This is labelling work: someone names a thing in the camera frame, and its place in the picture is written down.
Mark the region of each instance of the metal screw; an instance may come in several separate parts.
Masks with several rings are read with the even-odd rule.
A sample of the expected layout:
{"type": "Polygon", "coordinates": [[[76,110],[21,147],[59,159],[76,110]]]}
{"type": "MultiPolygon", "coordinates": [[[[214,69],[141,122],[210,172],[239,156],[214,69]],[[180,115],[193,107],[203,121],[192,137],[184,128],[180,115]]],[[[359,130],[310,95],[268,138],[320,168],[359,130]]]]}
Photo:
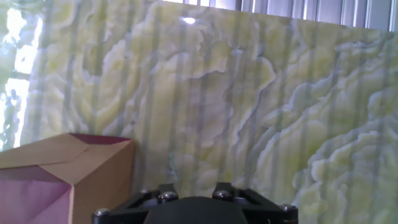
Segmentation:
{"type": "Polygon", "coordinates": [[[232,197],[232,195],[226,190],[217,190],[216,192],[213,193],[213,197],[218,199],[224,199],[224,198],[230,198],[232,197]]]}
{"type": "Polygon", "coordinates": [[[95,211],[96,216],[103,216],[103,215],[107,215],[109,213],[110,213],[110,210],[107,208],[100,208],[97,211],[95,211]]]}
{"type": "Polygon", "coordinates": [[[159,199],[164,199],[164,200],[174,200],[177,198],[178,195],[175,192],[164,192],[163,194],[159,195],[159,199]]]}
{"type": "Polygon", "coordinates": [[[289,205],[289,204],[283,204],[283,205],[279,205],[279,208],[281,208],[283,211],[288,212],[291,210],[296,210],[297,207],[293,206],[293,205],[289,205]]]}

